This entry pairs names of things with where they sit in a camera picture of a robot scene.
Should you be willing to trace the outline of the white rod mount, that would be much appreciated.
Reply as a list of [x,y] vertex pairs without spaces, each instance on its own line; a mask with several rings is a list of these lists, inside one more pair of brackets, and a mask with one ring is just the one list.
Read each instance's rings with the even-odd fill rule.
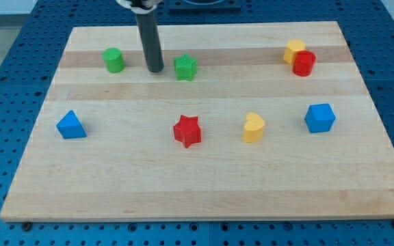
[[116,3],[134,14],[149,14],[157,9],[161,0],[116,0]]

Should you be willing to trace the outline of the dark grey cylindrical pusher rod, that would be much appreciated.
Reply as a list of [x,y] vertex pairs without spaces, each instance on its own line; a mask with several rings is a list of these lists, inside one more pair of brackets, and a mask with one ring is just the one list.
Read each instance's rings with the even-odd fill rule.
[[150,72],[161,72],[164,64],[155,8],[135,7],[134,12],[142,41],[146,66]]

